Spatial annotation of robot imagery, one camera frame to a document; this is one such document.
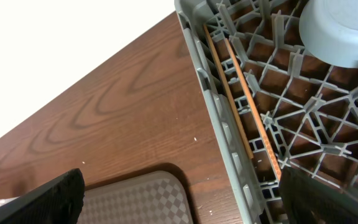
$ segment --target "black object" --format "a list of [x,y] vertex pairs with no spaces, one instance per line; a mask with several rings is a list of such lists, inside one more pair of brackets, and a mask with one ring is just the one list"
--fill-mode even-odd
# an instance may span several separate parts
[[76,224],[80,216],[85,183],[73,169],[0,207],[0,224]]
[[357,201],[299,170],[284,168],[279,191],[291,224],[358,223]]

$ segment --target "wooden table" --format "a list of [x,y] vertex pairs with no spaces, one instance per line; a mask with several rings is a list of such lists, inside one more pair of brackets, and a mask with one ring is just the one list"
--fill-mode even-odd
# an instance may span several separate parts
[[176,14],[0,139],[0,198],[76,167],[87,189],[169,171],[196,222],[242,223]]

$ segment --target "chopstick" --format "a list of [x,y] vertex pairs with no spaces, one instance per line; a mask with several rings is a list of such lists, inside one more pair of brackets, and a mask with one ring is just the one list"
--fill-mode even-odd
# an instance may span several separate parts
[[272,145],[270,144],[269,138],[267,137],[266,130],[265,130],[263,124],[262,124],[262,120],[260,119],[258,110],[257,110],[257,108],[255,106],[254,99],[252,98],[251,92],[249,91],[247,81],[246,81],[246,79],[244,77],[244,74],[242,73],[242,70],[240,68],[239,62],[236,59],[236,56],[234,55],[233,49],[232,49],[232,47],[230,45],[230,42],[226,38],[224,39],[224,42],[226,43],[227,50],[229,51],[230,57],[231,57],[231,59],[233,61],[233,64],[234,64],[234,66],[236,68],[237,76],[240,79],[242,89],[244,90],[244,93],[246,94],[248,104],[249,104],[249,106],[251,108],[252,115],[254,117],[254,120],[255,120],[256,125],[257,125],[258,130],[259,130],[259,134],[262,137],[262,140],[263,140],[264,145],[266,147],[267,155],[268,155],[268,157],[269,157],[269,159],[270,159],[270,161],[271,161],[271,163],[273,165],[273,170],[276,173],[278,181],[280,181],[280,179],[281,179],[281,169],[280,169],[280,166],[278,165],[277,159],[276,159],[276,157],[274,155],[273,148],[272,148]]
[[234,119],[236,120],[237,127],[238,127],[240,135],[241,135],[242,143],[244,145],[244,148],[246,149],[246,153],[247,153],[249,159],[253,159],[254,154],[252,153],[251,147],[249,146],[249,141],[248,141],[246,133],[244,131],[244,127],[242,126],[239,113],[237,112],[237,107],[236,107],[236,104],[234,102],[233,96],[231,94],[231,91],[230,91],[229,84],[227,82],[226,76],[224,74],[221,61],[219,60],[218,53],[216,52],[214,43],[212,41],[212,38],[211,38],[211,36],[210,36],[210,34],[208,32],[208,29],[207,29],[205,24],[204,24],[204,32],[205,32],[205,36],[206,36],[208,44],[209,44],[209,48],[211,49],[212,58],[213,58],[213,60],[215,62],[215,66],[216,66],[216,68],[218,70],[219,77],[221,78],[221,82],[223,84],[224,91],[226,92],[227,98],[229,100],[229,104],[230,104],[231,110],[233,112]]

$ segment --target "white background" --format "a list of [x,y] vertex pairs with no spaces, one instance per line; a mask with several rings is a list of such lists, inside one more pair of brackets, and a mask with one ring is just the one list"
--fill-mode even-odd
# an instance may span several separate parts
[[0,1],[0,137],[174,10],[173,0]]

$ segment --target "dish rack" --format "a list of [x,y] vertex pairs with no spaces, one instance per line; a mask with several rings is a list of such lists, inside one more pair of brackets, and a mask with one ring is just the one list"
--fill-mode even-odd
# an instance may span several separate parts
[[[244,223],[287,223],[278,179],[224,39],[247,80],[280,168],[358,200],[358,69],[326,64],[303,46],[307,1],[175,0],[227,174]],[[211,48],[218,52],[254,158],[246,154]]]

